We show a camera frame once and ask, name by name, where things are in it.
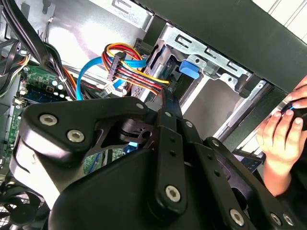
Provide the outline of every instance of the motherboard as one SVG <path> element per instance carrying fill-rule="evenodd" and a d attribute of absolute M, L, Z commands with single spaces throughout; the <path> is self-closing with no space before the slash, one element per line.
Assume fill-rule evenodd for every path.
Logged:
<path fill-rule="evenodd" d="M 26 66 L 20 74 L 20 82 L 16 96 L 13 99 L 10 116 L 7 123 L 4 151 L 2 153 L 0 174 L 5 175 L 12 157 L 15 140 L 18 135 L 19 125 L 23 111 L 36 103 L 52 103 L 70 101 L 65 88 L 57 76 L 40 69 L 37 66 Z M 122 149 L 115 151 L 112 160 L 121 157 Z M 84 160 L 83 171 L 85 174 L 93 172 L 102 166 L 105 158 L 104 152 L 88 156 Z"/>

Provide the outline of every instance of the green circuit board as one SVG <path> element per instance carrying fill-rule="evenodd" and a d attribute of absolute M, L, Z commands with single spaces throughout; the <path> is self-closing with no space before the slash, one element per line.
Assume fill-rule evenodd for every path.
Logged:
<path fill-rule="evenodd" d="M 27 66 L 25 73 L 27 74 L 26 83 L 33 85 L 39 89 L 46 90 L 47 92 L 52 93 L 56 86 L 60 85 L 60 80 L 50 74 L 49 72 L 40 69 L 36 66 Z"/>
<path fill-rule="evenodd" d="M 37 66 L 26 66 L 24 72 L 22 73 L 22 86 L 26 87 L 27 89 L 31 89 L 32 91 L 29 91 L 28 94 L 31 95 L 31 99 L 30 100 L 30 104 L 34 101 L 36 103 L 44 103 L 47 102 L 44 97 L 44 92 L 48 92 L 48 93 L 53 93 L 55 91 L 59 92 L 59 89 L 57 88 L 61 82 L 60 80 L 56 77 L 53 76 L 52 74 L 50 74 L 47 71 L 44 71 L 42 69 L 40 69 Z M 10 123 L 8 124 L 9 127 L 7 128 L 7 145 L 6 148 L 4 150 L 3 156 L 4 156 L 4 160 L 5 160 L 5 164 L 9 164 L 11 156 L 12 156 L 12 147 L 15 143 L 15 140 L 17 138 L 18 135 L 18 130 L 19 130 L 19 125 L 20 125 L 20 117 L 21 114 L 23 112 L 23 110 L 25 109 L 25 107 L 27 107 L 29 104 L 23 104 L 23 105 L 15 105 L 13 107 L 11 107 L 11 109 L 13 109 L 13 112 L 10 113 Z M 123 156 L 122 154 L 122 150 L 121 149 L 115 149 L 115 151 L 113 151 L 114 154 L 112 155 L 113 159 L 112 160 L 116 160 L 119 157 Z M 84 173 L 87 174 L 94 162 L 94 166 L 92 168 L 92 171 L 97 170 L 98 168 L 101 167 L 102 165 L 102 161 L 104 160 L 104 153 L 101 153 L 99 155 L 99 157 L 96 159 L 97 154 L 88 156 L 85 158 L 84 160 Z"/>
<path fill-rule="evenodd" d="M 11 117 L 11 125 L 10 125 L 10 129 L 9 129 L 9 135 L 8 135 L 8 144 L 7 144 L 7 148 L 4 152 L 4 158 L 5 158 L 5 162 L 9 163 L 11 156 L 12 156 L 12 149 L 11 147 L 14 145 L 14 142 L 16 140 L 17 134 L 18 134 L 18 130 L 19 130 L 19 124 L 20 124 L 20 115 L 23 111 L 23 108 L 21 108 L 20 106 L 14 106 L 13 108 L 13 113 L 12 113 L 12 117 Z"/>

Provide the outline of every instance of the capacitor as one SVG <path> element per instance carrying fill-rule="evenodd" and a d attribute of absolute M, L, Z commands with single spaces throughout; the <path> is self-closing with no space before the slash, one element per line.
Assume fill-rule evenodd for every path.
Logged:
<path fill-rule="evenodd" d="M 62 89 L 64 89 L 64 86 L 63 85 L 58 85 L 58 89 L 62 90 Z"/>

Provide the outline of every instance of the white wall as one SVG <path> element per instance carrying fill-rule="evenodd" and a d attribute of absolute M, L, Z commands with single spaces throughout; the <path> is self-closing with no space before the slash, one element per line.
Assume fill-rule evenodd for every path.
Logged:
<path fill-rule="evenodd" d="M 253 0 L 253 2 L 307 43 L 307 0 Z"/>

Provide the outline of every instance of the blue cable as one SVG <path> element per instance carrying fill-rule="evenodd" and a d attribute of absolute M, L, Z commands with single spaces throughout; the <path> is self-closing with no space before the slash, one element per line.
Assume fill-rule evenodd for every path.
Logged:
<path fill-rule="evenodd" d="M 130 67 L 132 68 L 142 68 L 142 67 L 145 67 L 146 66 L 146 60 L 143 59 L 141 61 L 136 61 L 136 60 L 125 60 L 125 63 L 127 65 L 129 65 Z M 85 64 L 85 66 L 81 69 L 80 73 L 79 73 L 79 77 L 78 77 L 78 80 L 77 80 L 77 89 L 76 89 L 76 97 L 77 97 L 77 100 L 83 100 L 82 98 L 82 93 L 81 93 L 81 78 L 82 76 L 85 74 L 85 72 L 92 66 L 94 65 L 99 65 L 99 64 L 102 64 L 102 59 L 101 57 L 96 57 L 92 60 L 90 60 L 89 62 L 87 62 Z M 113 84 L 113 87 L 115 89 L 117 89 L 122 83 L 124 83 L 123 80 L 118 80 L 116 81 L 114 84 Z"/>
<path fill-rule="evenodd" d="M 96 155 L 96 157 L 95 157 L 95 159 L 94 159 L 94 161 L 93 161 L 93 163 L 92 163 L 92 165 L 91 165 L 89 171 L 87 172 L 87 174 L 90 174 L 90 173 L 93 171 L 94 166 L 95 166 L 95 163 L 96 163 L 96 161 L 98 160 L 100 154 L 101 154 L 101 152 L 97 153 L 97 155 Z"/>

